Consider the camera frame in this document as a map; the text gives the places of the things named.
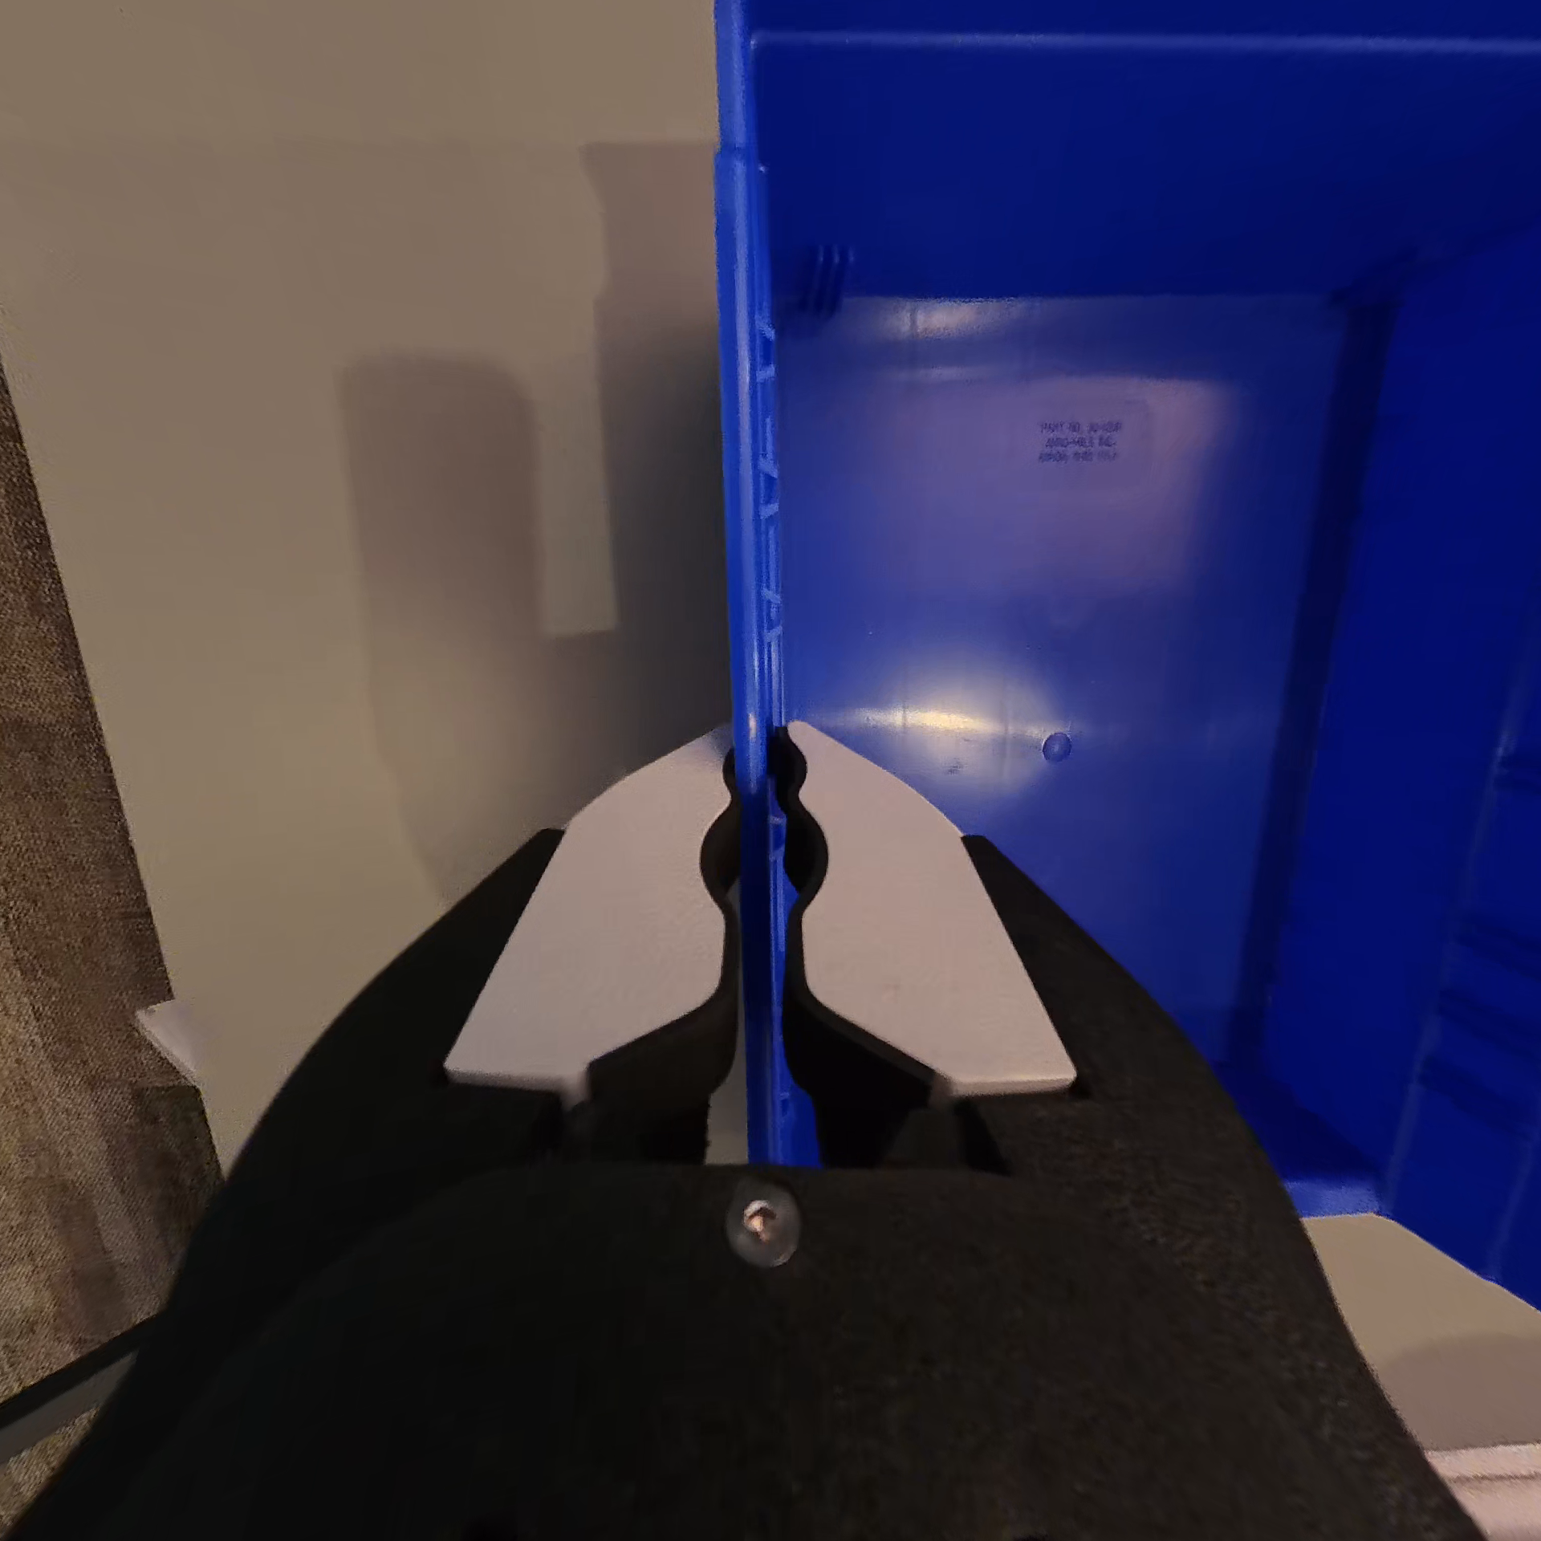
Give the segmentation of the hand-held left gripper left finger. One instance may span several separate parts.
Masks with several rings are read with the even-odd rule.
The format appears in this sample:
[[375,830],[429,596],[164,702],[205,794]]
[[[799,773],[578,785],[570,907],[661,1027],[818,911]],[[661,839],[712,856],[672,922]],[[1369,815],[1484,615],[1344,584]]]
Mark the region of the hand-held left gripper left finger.
[[740,1056],[742,803],[716,727],[557,839],[448,1056],[448,1085],[552,1095],[591,1150],[699,1155]]

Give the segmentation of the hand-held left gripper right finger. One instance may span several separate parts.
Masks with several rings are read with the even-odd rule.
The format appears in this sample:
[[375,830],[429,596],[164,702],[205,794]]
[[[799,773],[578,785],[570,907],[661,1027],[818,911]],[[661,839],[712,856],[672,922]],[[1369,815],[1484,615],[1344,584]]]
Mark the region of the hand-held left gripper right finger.
[[890,1155],[912,1120],[1076,1088],[961,830],[808,721],[776,737],[787,811],[783,1050],[831,1169]]

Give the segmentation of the blue plastic bin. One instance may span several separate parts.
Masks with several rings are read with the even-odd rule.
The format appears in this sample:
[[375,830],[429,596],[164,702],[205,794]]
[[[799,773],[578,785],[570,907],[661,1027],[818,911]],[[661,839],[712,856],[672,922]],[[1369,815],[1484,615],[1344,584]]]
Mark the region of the blue plastic bin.
[[1539,4],[716,4],[747,1150],[771,743],[990,839],[1300,1214],[1539,1303]]

